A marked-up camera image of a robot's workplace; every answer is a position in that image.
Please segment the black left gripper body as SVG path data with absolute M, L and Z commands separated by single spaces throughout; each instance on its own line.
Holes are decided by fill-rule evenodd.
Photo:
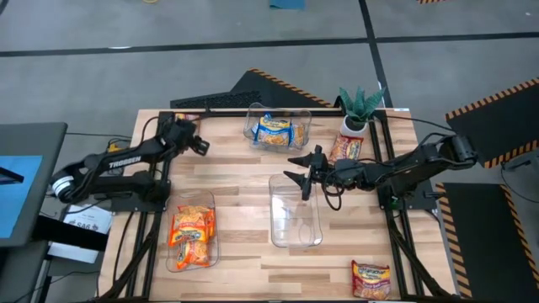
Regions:
M 191 120 L 176 120 L 168 130 L 168 142 L 177 147 L 190 147 L 194 141 L 197 125 Z

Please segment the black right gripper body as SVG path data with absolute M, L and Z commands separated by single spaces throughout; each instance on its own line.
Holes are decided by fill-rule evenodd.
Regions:
M 312 152 L 313 158 L 310 167 L 308 168 L 307 178 L 309 179 L 309 184 L 302 188 L 302 199 L 308 200 L 312 186 L 315 183 L 322 183 L 328 174 L 332 171 L 328 163 L 326 155 L 323 153 L 323 148 L 320 145 L 315 145 L 314 152 Z

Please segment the blue Maruchan ramen pack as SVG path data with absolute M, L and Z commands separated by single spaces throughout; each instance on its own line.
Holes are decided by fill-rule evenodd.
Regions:
M 273 146 L 289 146 L 292 139 L 292 123 L 288 120 L 274 119 L 265 114 L 251 127 L 254 140 Z

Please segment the orange Maruchan ramen pack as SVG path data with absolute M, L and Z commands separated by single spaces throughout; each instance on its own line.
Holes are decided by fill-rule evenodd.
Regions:
M 216 212 L 214 209 L 209 209 L 205 213 L 205 226 L 207 239 L 212 239 L 216 234 Z
M 181 205 L 178 212 L 173 215 L 168 245 L 173 247 L 180 242 L 208 243 L 205 213 L 212 208 L 199 205 Z
M 210 254 L 205 242 L 181 242 L 176 257 L 176 269 L 183 270 L 190 265 L 210 266 Z

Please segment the clear plastic bin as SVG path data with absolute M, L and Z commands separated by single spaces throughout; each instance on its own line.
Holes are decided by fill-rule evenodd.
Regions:
M 292 123 L 292 139 L 289 146 L 273 146 L 260 143 L 254 140 L 251 127 L 254 126 L 265 114 L 271 114 L 274 119 L 288 120 Z M 251 104 L 248 108 L 243 135 L 253 148 L 263 149 L 271 152 L 297 152 L 309 142 L 310 124 L 312 115 L 308 110 L 300 109 L 278 109 L 263 106 L 260 103 Z
M 221 248 L 220 248 L 219 234 L 217 230 L 217 211 L 216 211 L 216 203 L 214 200 L 214 195 L 212 192 L 208 190 L 191 189 L 191 190 L 184 190 L 184 191 L 179 192 L 177 195 L 173 196 L 171 200 L 168 202 L 168 208 L 166 211 L 166 217 L 168 219 L 167 236 L 165 238 L 166 248 L 168 249 L 168 256 L 167 256 L 167 261 L 166 261 L 167 269 L 172 273 L 180 273 L 180 272 L 185 272 L 185 271 L 190 271 L 190 270 L 196 270 L 199 268 L 209 268 L 209 267 L 190 265 L 188 268 L 185 268 L 183 270 L 176 269 L 176 257 L 179 251 L 179 244 L 173 247 L 170 247 L 168 245 L 168 237 L 170 234 L 170 227 L 171 227 L 173 215 L 178 212 L 178 207 L 181 205 L 199 205 L 199 206 L 209 207 L 215 210 L 216 234 L 206 244 L 208 245 L 208 251 L 210 254 L 209 267 L 216 265 L 219 262 L 219 259 L 221 256 Z
M 302 199 L 301 188 L 284 174 L 269 179 L 271 241 L 277 247 L 314 247 L 323 241 L 317 189 Z

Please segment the green succulent in white pot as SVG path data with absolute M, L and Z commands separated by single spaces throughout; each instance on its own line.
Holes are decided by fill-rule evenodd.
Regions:
M 346 89 L 340 88 L 341 108 L 345 113 L 340 134 L 348 137 L 362 137 L 370 117 L 382 101 L 385 91 L 385 88 L 381 88 L 371 96 L 366 97 L 365 90 L 358 87 L 355 97 L 351 98 Z

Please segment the black hazard-striped platform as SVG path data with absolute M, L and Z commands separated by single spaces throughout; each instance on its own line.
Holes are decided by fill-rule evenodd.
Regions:
M 263 70 L 247 70 L 225 93 L 213 93 L 172 100 L 171 109 L 246 109 L 259 103 L 271 108 L 332 108 L 313 93 L 279 79 Z
M 469 139 L 485 168 L 539 150 L 539 77 L 452 110 L 445 118 Z
M 539 303 L 539 270 L 507 186 L 438 183 L 442 227 L 458 294 L 465 299 Z

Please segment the white paper sheet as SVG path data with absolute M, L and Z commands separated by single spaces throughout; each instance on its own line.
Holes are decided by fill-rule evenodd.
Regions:
M 92 206 L 87 210 L 86 207 L 88 205 L 71 206 L 64 216 L 63 222 L 85 230 L 108 234 L 112 223 L 111 212 L 97 206 Z M 97 250 L 52 242 L 47 254 L 52 257 L 66 258 L 83 263 L 95 263 L 99 253 Z

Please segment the dark grey desk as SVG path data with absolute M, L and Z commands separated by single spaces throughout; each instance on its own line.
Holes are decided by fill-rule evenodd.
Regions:
M 42 156 L 13 234 L 0 238 L 1 248 L 30 241 L 66 131 L 64 122 L 0 125 L 0 156 Z

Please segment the blue floor mat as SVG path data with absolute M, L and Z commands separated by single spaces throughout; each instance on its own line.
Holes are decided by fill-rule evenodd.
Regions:
M 269 0 L 269 7 L 272 9 L 303 10 L 306 7 L 306 0 Z

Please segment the blue desk mat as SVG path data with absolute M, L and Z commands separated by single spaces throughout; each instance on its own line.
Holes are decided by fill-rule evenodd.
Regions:
M 10 238 L 35 180 L 42 156 L 0 156 L 0 168 L 23 177 L 22 182 L 2 181 L 0 173 L 0 238 Z

